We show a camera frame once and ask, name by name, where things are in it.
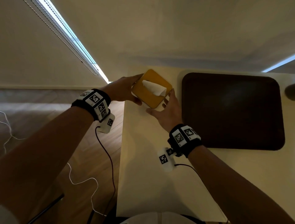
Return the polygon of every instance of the white tissue paper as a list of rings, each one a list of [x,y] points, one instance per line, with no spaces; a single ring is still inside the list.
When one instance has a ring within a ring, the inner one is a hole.
[[[167,88],[166,87],[161,86],[161,85],[159,85],[157,83],[153,83],[153,82],[147,81],[147,80],[143,80],[142,81],[142,84],[152,94],[154,94],[156,96],[163,96],[163,97],[165,97],[166,91],[167,91]]]

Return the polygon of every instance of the tabletop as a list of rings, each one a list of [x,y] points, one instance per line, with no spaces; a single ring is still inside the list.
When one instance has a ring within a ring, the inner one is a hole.
[[[294,74],[219,72],[158,66],[134,66],[129,75],[154,69],[168,80],[181,101],[181,81],[190,72],[270,76],[280,85],[286,142],[278,151],[210,150],[227,165],[264,191],[295,219],[295,102],[284,89],[295,83]],[[126,101],[124,108],[117,216],[131,217],[145,212],[171,211],[203,221],[226,222],[227,218],[213,200],[198,175],[189,167],[178,166],[165,173],[157,151],[169,147],[168,133],[144,106]],[[184,157],[176,163],[189,164]]]

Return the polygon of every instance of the dark brown tray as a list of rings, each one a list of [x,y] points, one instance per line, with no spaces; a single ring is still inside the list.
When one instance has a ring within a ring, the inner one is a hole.
[[[210,148],[278,150],[285,144],[280,87],[270,77],[188,73],[182,119]]]

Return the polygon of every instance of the person's left hand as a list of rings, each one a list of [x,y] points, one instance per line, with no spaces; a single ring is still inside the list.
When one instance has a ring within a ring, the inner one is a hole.
[[[131,76],[131,77],[122,77],[102,88],[100,90],[104,91],[109,95],[111,100],[115,101],[125,101],[129,100],[137,105],[142,105],[142,102],[137,97],[131,94],[131,87],[133,84],[141,78],[143,74]]]

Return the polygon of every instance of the black pants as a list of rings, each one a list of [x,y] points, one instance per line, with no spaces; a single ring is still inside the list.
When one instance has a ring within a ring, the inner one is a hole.
[[[112,208],[112,210],[110,210],[110,212],[108,213],[108,215],[106,216],[104,222],[102,224],[120,224],[121,222],[125,221],[126,219],[128,219],[127,217],[116,217],[116,210],[117,210],[117,204],[115,204],[115,206]],[[188,218],[189,220],[197,223],[197,224],[205,224],[205,222],[188,216],[188,215],[182,215],[185,218]]]

